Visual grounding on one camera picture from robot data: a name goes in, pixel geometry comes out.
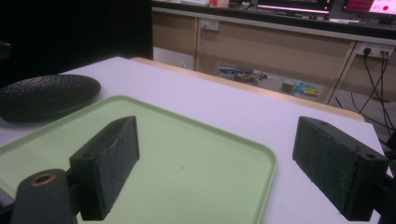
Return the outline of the white socket strip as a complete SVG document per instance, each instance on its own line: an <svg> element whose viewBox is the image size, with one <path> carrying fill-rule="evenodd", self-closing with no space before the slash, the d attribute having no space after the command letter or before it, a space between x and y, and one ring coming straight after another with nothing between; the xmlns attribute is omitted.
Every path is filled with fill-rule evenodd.
<svg viewBox="0 0 396 224"><path fill-rule="evenodd" d="M379 45L373 43L362 43L357 51L358 55L373 57L373 58L389 58L394 52L394 46Z"/></svg>

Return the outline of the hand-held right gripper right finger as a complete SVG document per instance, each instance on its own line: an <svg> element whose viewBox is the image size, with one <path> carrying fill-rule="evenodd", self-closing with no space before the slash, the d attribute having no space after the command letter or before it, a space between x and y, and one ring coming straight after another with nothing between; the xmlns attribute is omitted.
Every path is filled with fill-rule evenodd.
<svg viewBox="0 0 396 224"><path fill-rule="evenodd" d="M390 220L389 159L332 126L299 117L292 159L349 221Z"/></svg>

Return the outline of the computer monitor with pink bar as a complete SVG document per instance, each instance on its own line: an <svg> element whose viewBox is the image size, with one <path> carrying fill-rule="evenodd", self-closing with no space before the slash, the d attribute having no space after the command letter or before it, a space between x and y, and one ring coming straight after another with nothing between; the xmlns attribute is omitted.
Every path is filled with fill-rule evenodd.
<svg viewBox="0 0 396 224"><path fill-rule="evenodd" d="M257 0L257 8L284 12L329 14L333 0Z"/></svg>

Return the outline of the light green plastic tray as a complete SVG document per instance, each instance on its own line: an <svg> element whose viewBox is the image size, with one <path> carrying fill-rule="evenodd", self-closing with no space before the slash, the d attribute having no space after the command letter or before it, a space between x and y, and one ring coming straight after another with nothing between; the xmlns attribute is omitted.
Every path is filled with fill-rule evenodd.
<svg viewBox="0 0 396 224"><path fill-rule="evenodd" d="M125 96L108 98L0 147L0 189L67 169L109 122L137 119L140 159L103 221L79 224L260 224L275 173L267 147Z"/></svg>

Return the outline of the black textured plate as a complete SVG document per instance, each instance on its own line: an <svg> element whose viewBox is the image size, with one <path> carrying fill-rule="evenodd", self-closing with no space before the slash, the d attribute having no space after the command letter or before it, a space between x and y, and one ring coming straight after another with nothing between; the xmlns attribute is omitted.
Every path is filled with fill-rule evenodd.
<svg viewBox="0 0 396 224"><path fill-rule="evenodd" d="M32 77L0 89L0 118L34 121L60 117L88 105L101 84L82 75Z"/></svg>

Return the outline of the long beige workbench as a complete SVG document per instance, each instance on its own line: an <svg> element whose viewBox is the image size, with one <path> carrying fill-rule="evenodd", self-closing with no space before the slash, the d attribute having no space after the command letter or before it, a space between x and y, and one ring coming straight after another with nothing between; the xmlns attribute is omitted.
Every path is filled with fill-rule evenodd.
<svg viewBox="0 0 396 224"><path fill-rule="evenodd" d="M228 62L300 79L322 86L325 104L340 90L368 94L381 77L386 99L396 101L396 28L162 1L152 11L155 47L189 54L197 71L215 74ZM219 30L201 29L200 19L219 21ZM395 50L389 58L358 55L364 42Z"/></svg>

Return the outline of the pile of dark clutter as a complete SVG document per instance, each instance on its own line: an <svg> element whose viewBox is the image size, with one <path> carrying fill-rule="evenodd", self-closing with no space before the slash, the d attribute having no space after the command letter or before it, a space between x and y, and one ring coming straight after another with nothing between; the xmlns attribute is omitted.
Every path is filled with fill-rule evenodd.
<svg viewBox="0 0 396 224"><path fill-rule="evenodd" d="M269 78L269 76L262 71L241 67L231 63L220 63L218 75L232 81L250 83L253 85L257 85L260 80Z"/></svg>

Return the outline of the small colourful boxes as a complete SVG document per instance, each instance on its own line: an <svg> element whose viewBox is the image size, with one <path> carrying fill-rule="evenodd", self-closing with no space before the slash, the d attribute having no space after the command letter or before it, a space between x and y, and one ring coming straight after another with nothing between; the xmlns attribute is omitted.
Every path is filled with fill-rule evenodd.
<svg viewBox="0 0 396 224"><path fill-rule="evenodd" d="M303 82L296 82L291 80L284 80L281 85L281 90L288 93L298 93L305 96L318 97L319 91Z"/></svg>

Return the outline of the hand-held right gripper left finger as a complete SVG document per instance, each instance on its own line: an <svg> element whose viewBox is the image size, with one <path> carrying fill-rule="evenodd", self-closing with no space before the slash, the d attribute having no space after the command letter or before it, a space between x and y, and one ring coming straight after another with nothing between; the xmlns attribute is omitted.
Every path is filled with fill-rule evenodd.
<svg viewBox="0 0 396 224"><path fill-rule="evenodd" d="M83 220L104 220L140 159L136 117L116 119L70 158Z"/></svg>

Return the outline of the computer monitor with pink screen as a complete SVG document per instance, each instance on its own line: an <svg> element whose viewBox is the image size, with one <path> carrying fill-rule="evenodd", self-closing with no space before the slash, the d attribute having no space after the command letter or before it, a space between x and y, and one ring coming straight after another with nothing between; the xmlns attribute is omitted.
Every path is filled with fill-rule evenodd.
<svg viewBox="0 0 396 224"><path fill-rule="evenodd" d="M396 0L345 0L343 10L396 16Z"/></svg>

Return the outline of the white wall socket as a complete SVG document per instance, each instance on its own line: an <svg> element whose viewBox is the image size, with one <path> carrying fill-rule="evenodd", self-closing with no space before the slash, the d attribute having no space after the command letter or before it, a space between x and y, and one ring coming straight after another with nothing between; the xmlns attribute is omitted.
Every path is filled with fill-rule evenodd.
<svg viewBox="0 0 396 224"><path fill-rule="evenodd" d="M218 31L219 30L219 21L210 20L210 19L200 19L199 27L204 30L209 31Z"/></svg>

